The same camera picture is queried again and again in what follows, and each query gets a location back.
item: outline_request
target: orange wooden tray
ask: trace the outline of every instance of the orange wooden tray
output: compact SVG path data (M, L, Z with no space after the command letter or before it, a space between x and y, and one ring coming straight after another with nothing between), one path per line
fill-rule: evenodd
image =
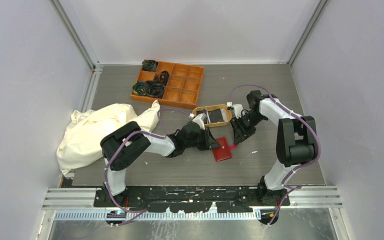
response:
M196 108L203 82L204 67L158 61L156 72L143 71L142 69L136 78L136 82L152 81L156 74L162 71L167 71L170 74L162 98L138 96L133 94L132 90L130 93L131 99L146 103L152 103L155 99L158 99L161 105L184 109Z

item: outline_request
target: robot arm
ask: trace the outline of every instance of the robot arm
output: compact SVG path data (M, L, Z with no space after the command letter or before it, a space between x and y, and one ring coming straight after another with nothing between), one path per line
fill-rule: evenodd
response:
M262 95L259 90L251 91L246 99L250 110L243 109L240 104L229 104L235 117L230 124L233 127L234 144L239 144L256 132L255 126L262 120L270 120L277 126L275 162L270 172L263 176L258 186L262 195L267 191L282 190L292 177L295 167L312 161L317 155L317 145L313 135L301 122L289 112L285 112L275 104L268 95ZM314 118L299 116L316 131ZM126 168L130 166L142 153L154 153L167 158L183 154L187 148L198 148L201 151L219 148L219 143L211 135L210 129L205 127L206 116L199 114L188 122L182 129L167 136L153 133L139 133L130 139L116 156L108 171L108 183L111 185L112 195L122 193L125 188ZM133 132L140 131L136 122L129 122L115 132L106 136L100 143L105 162L108 163L124 139Z
M278 98L272 95L277 103ZM246 99L250 110L243 110L242 105L228 103L233 108L235 118L231 120L234 132L234 143L239 144L256 132L255 126L261 120L270 120L277 126L275 162L270 172L260 181L264 192L277 191L284 188L287 181L294 175L293 169L312 161L317 155L316 140L310 131L290 112L286 112L259 90L251 91ZM301 116L314 131L316 123L311 116Z
M126 189L126 168L142 153L174 158L183 154L187 148L198 148L201 151L219 148L220 144L214 139L210 129L204 125L205 118L204 114L199 114L182 129L166 136L145 131L132 136L129 144L123 147L108 169L107 178L111 194L115 196ZM137 131L141 131L141 128L135 121L131 121L102 139L100 146L105 164L108 164L123 141Z

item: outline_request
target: metal floor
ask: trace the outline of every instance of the metal floor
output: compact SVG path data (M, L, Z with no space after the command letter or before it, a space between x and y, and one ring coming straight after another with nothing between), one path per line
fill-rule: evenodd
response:
M253 220L135 221L109 228L104 221L54 221L49 240L336 240L329 210L282 209L271 226Z
M130 99L132 85L141 66L104 65L98 80L92 109L120 103L131 104L137 115L151 106L150 103ZM258 84L267 87L280 101L294 112L303 114L298 93L287 64L235 64L205 65L205 73L197 106L226 104L230 91L241 84ZM248 108L246 96L254 87L237 89L233 103ZM190 119L177 112L162 112L162 120L169 133L180 129ZM268 121L256 127L255 135L232 150L233 158L215 162L212 151L187 149L183 155L166 158L156 154L142 154L126 173L127 185L256 185L276 161L277 128ZM160 124L153 131L163 134ZM215 138L226 137L233 143L230 125L211 128ZM76 169L74 186L101 186L104 182L104 161ZM291 185L324 185L318 164L300 169L289 181Z

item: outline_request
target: white wall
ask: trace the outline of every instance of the white wall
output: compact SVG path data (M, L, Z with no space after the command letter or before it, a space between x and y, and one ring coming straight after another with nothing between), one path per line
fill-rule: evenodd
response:
M62 0L101 64L286 63L319 0Z
M0 239L33 239L90 69L47 0L0 0Z
M384 1L330 1L293 65L357 240L384 240Z

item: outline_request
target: black mounting plate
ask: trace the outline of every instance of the black mounting plate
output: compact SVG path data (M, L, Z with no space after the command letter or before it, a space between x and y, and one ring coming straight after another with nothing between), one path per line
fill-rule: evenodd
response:
M115 207L104 189L97 190L93 206L96 208ZM277 206L282 195L259 197L256 186L127 186L126 190L115 196L121 206L131 210L147 209L151 213L163 213L169 207L177 213L207 212L213 202L218 213L252 212L251 207ZM290 205L285 199L283 206Z

